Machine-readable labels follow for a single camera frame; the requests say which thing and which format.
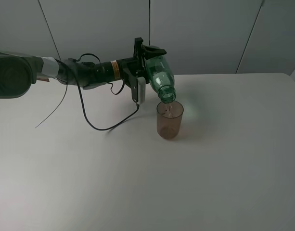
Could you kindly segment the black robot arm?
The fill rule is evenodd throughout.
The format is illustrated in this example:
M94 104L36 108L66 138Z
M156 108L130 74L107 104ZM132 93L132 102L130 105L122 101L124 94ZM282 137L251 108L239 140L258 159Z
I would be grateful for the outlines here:
M132 57L97 64L0 51L0 99L21 97L36 81L54 78L61 84L80 86L84 90L123 80L131 88L133 101L137 102L139 79L142 77L149 83L147 60L165 54L164 49L145 46L142 38L135 39Z

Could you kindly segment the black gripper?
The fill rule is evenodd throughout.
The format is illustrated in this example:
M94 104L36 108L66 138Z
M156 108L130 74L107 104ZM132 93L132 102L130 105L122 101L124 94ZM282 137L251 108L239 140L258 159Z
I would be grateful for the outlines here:
M157 56L166 55L166 50L156 46L143 45L142 38L135 38L133 57L118 61L121 67L121 77L125 84L131 89L132 100L138 102L138 82L137 78L144 77L147 84L147 74L144 66L144 60L152 59Z

